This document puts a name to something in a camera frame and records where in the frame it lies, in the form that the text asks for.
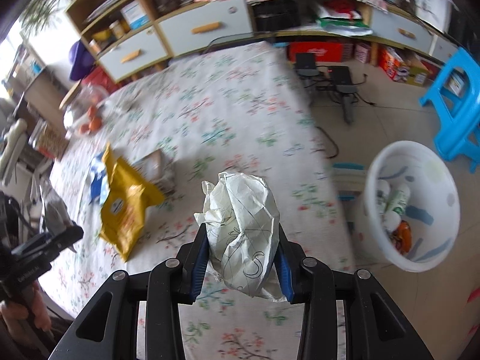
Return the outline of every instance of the silver screw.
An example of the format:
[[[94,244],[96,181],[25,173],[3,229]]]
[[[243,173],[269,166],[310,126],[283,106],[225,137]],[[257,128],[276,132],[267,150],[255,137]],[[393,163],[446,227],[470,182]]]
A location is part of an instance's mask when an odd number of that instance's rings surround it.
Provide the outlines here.
[[[175,268],[176,266],[178,266],[180,264],[180,261],[178,261],[177,259],[168,259],[166,262],[165,262],[165,265],[168,267],[168,268]]]
[[[303,263],[304,266],[309,266],[309,267],[317,265],[317,261],[313,257],[305,257],[303,259],[302,263]]]
[[[116,271],[112,275],[112,279],[115,281],[123,280],[125,278],[125,272],[124,271]]]
[[[370,272],[366,269],[359,269],[357,275],[360,279],[370,279],[371,276]]]

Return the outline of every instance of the trash can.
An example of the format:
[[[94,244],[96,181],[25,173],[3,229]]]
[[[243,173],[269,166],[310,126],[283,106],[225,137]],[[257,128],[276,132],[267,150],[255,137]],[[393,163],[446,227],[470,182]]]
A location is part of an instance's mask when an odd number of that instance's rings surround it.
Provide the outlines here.
[[[410,188],[402,220],[410,224],[412,247],[405,255],[382,228],[376,206],[379,179],[388,181],[392,190],[404,183]],[[441,263],[453,247],[460,223],[457,188],[447,167],[429,148],[406,140],[388,145],[375,157],[352,214],[357,255],[410,272],[428,271]]]

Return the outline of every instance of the floral pattern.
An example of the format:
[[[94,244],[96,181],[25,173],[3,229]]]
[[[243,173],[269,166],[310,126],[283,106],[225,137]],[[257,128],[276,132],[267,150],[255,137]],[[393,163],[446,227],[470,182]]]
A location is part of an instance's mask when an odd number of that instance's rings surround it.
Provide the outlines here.
[[[225,169],[265,178],[286,236],[307,254],[332,269],[353,266],[320,132],[306,93],[277,50],[257,43],[180,61],[109,100],[130,110],[102,115],[109,128],[72,140],[50,176],[85,232],[74,245],[77,253],[63,251],[40,277],[45,291],[70,314],[78,315],[117,269],[131,275],[148,271],[191,242],[198,230],[193,213],[202,211],[205,199],[201,182],[216,183]],[[124,102],[129,106],[122,107]],[[89,198],[89,164],[107,142],[129,162],[160,148],[174,163],[176,190],[147,210],[143,233],[126,262],[99,238],[100,207]],[[145,358],[145,311],[141,302],[139,359]],[[297,356],[301,305],[249,298],[207,273],[197,301],[180,305],[179,313],[188,359]]]

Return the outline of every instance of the yellow snack bag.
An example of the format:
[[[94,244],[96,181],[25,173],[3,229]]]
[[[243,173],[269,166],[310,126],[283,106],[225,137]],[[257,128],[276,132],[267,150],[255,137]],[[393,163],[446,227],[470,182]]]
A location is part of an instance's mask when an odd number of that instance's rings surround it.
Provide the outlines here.
[[[165,196],[122,157],[115,162],[110,146],[105,150],[102,160],[106,166],[110,192],[100,211],[100,237],[115,245],[123,261],[127,261],[145,225],[145,210],[163,202]]]

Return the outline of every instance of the chair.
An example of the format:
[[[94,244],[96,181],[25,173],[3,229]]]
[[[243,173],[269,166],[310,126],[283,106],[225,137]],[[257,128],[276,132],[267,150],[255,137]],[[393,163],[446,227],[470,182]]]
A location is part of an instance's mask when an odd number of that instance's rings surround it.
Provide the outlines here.
[[[461,68],[467,75],[469,83],[465,94],[459,98],[444,87],[455,68]],[[440,119],[440,131],[433,139],[438,154],[446,161],[451,161],[459,154],[472,159],[470,172],[474,173],[480,163],[480,66],[470,54],[459,48],[447,61],[427,93],[420,98],[423,106],[431,101]],[[451,100],[450,110],[443,97]],[[469,140],[473,133],[475,143]]]

